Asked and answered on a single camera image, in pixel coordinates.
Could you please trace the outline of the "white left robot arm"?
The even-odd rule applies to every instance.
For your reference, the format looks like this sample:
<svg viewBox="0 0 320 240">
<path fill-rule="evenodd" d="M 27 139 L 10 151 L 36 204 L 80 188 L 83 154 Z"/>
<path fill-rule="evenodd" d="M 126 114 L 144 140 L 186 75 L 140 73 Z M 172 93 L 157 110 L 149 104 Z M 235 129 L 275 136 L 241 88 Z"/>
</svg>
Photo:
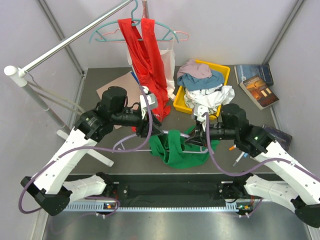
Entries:
<svg viewBox="0 0 320 240">
<path fill-rule="evenodd" d="M 97 144 L 113 131 L 114 126 L 134 127 L 136 135 L 146 140 L 162 133 L 161 123 L 152 113 L 158 107 L 155 94 L 146 86 L 139 89 L 137 109 L 128 106 L 124 88 L 111 86 L 105 90 L 96 107 L 80 116 L 45 167 L 34 176 L 21 180 L 22 194 L 29 193 L 50 216 L 58 215 L 77 200 L 93 196 L 109 198 L 114 187 L 107 174 L 98 172 L 74 181 L 67 181 L 67 177 L 90 150 L 98 150 Z"/>
</svg>

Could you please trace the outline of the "green tank top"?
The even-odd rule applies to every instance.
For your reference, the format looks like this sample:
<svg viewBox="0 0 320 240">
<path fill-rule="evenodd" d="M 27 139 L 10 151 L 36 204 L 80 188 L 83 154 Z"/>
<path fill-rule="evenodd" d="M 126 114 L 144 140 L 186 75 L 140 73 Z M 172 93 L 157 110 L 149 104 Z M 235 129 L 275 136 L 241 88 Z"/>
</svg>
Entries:
<svg viewBox="0 0 320 240">
<path fill-rule="evenodd" d="M 201 153 L 206 148 L 186 144 L 186 138 L 179 130 L 169 130 L 163 135 L 153 135 L 149 139 L 151 154 L 159 157 L 167 166 L 175 169 L 198 167 L 207 162 L 208 152 Z"/>
</svg>

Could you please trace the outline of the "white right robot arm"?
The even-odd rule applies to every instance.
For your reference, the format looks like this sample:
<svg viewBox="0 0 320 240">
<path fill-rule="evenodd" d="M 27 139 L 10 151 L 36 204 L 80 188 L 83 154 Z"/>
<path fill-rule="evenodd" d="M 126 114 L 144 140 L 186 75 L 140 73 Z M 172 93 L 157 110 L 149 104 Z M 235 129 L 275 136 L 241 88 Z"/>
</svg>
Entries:
<svg viewBox="0 0 320 240">
<path fill-rule="evenodd" d="M 269 200 L 292 211 L 308 226 L 319 228 L 319 177 L 287 153 L 265 129 L 250 124 L 244 109 L 229 103 L 222 108 L 221 121 L 211 124 L 208 108 L 196 105 L 191 117 L 196 125 L 186 143 L 206 147 L 217 169 L 234 177 L 233 195 Z M 232 140 L 258 164 L 241 173 L 225 171 L 214 158 L 212 140 Z"/>
</svg>

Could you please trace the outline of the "lavender plastic hanger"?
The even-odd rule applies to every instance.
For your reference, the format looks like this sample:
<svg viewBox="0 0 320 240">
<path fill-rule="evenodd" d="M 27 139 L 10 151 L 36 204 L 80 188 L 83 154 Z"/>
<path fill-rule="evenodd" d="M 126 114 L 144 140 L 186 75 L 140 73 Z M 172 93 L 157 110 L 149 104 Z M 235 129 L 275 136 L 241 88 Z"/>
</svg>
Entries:
<svg viewBox="0 0 320 240">
<path fill-rule="evenodd" d="M 121 146 L 121 148 L 119 148 L 118 150 L 124 151 L 125 150 L 124 142 L 129 140 L 129 139 L 135 138 L 135 137 L 137 137 L 136 134 L 131 134 L 131 135 L 126 136 L 123 139 L 119 140 L 117 143 L 114 144 L 114 146 L 112 148 L 112 151 L 115 152 L 115 149 L 118 146 Z M 134 152 L 151 152 L 151 150 L 150 149 L 141 149 L 141 147 L 139 147 L 138 150 L 134 150 Z M 183 150 L 182 152 L 185 153 L 185 154 L 206 154 L 209 151 L 208 151 L 207 148 L 204 148 L 204 147 L 201 146 L 199 151 L 186 151 L 186 150 Z"/>
</svg>

